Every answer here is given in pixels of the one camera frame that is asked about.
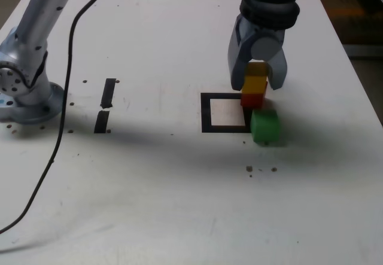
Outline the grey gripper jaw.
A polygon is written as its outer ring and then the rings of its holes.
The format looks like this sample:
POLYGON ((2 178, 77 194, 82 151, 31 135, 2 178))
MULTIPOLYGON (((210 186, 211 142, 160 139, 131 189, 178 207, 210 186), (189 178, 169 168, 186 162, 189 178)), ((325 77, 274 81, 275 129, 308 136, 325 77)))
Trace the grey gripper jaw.
POLYGON ((253 26, 241 14, 237 16, 228 48, 228 66, 233 90, 240 91, 244 85, 245 70, 251 60, 253 26))
POLYGON ((284 50, 285 32, 272 32, 261 36, 251 47, 251 57, 267 64, 268 82, 273 90, 280 89, 287 76, 287 61, 284 50))

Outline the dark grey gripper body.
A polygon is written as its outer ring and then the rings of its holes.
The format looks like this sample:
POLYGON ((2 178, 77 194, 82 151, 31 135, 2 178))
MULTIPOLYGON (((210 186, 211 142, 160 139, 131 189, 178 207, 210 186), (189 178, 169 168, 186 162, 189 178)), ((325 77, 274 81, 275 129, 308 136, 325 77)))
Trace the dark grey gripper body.
POLYGON ((250 35, 268 36, 275 38, 278 42, 284 42, 284 31, 261 28, 260 26, 257 26, 242 17, 240 21, 240 38, 243 40, 244 38, 248 38, 250 35))

